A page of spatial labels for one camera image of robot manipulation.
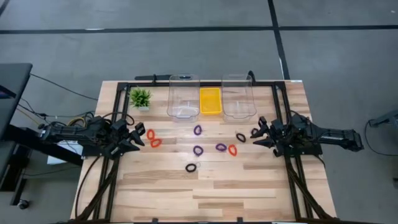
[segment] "white pot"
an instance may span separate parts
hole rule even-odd
[[[148,106],[139,106],[138,110],[139,111],[149,111],[149,107]]]

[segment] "yellow tray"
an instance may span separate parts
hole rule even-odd
[[[200,112],[205,115],[221,113],[220,88],[200,89]]]

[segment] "small green plant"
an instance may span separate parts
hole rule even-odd
[[[149,90],[142,90],[140,88],[133,88],[130,91],[131,104],[138,108],[140,106],[149,106],[149,99],[152,95]]]

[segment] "wooden table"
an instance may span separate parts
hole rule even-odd
[[[117,84],[103,82],[97,115],[112,112]],[[291,109],[310,117],[303,83],[286,81],[286,87]],[[143,136],[146,146],[141,147],[141,151],[122,156],[112,222],[150,222],[152,218],[158,218],[160,222],[227,222],[236,221],[236,217],[243,217],[245,221],[294,220],[283,157],[276,158],[272,149],[253,145],[249,139],[250,130],[258,128],[258,117],[265,116],[268,121],[276,119],[271,88],[253,87],[257,114],[244,124],[225,123],[222,116],[201,114],[195,123],[174,123],[166,113],[169,88],[145,89],[153,94],[150,111],[140,112],[130,106],[128,113],[136,123],[143,122],[146,129],[153,129],[163,143],[158,148],[151,148]],[[200,136],[193,133],[197,124],[203,128]],[[244,133],[248,142],[239,142],[236,131]],[[227,152],[218,152],[215,145],[219,142],[235,144],[238,155],[233,157]],[[194,145],[204,148],[200,157],[192,152]],[[80,181],[93,159],[84,161]],[[322,163],[314,156],[302,156],[302,161],[309,191],[326,212],[335,216]],[[199,162],[200,167],[196,172],[188,173],[185,166],[192,162]],[[101,166],[102,158],[88,174],[78,213],[96,193]],[[104,217],[107,196],[105,193],[100,217]],[[299,190],[298,197],[301,214],[305,217]]]

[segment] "potted plant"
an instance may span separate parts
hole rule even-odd
[[[152,95],[149,90],[133,88],[130,91],[131,104],[139,111],[149,111],[149,99]]]

